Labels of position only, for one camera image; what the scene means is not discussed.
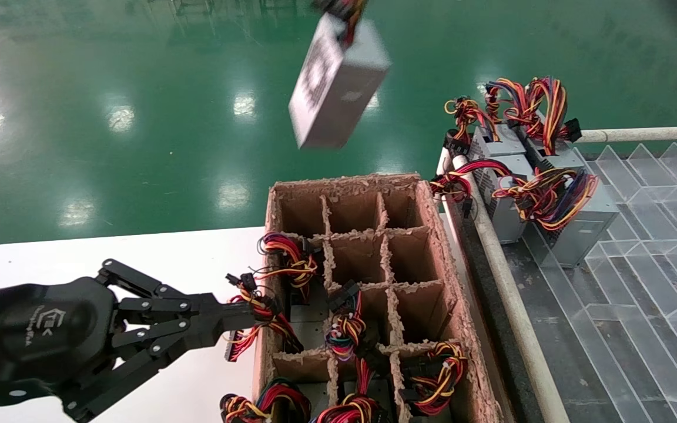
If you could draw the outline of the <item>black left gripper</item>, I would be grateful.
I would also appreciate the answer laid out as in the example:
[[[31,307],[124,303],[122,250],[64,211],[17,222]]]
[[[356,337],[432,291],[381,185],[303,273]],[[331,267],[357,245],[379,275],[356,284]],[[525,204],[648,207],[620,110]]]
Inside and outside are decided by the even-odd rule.
[[[89,422],[184,353],[216,345],[221,322],[165,322],[115,331],[116,295],[89,277],[0,289],[0,406],[58,396]]]

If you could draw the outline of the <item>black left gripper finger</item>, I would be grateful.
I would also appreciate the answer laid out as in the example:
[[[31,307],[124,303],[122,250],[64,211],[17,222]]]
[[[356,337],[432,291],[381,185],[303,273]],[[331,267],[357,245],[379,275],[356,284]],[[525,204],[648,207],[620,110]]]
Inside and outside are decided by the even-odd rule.
[[[105,260],[98,282],[132,294],[118,304],[119,318],[129,324],[186,320],[201,324],[204,333],[244,330],[255,324],[252,307],[247,302],[221,303],[212,293],[185,294],[114,259]]]

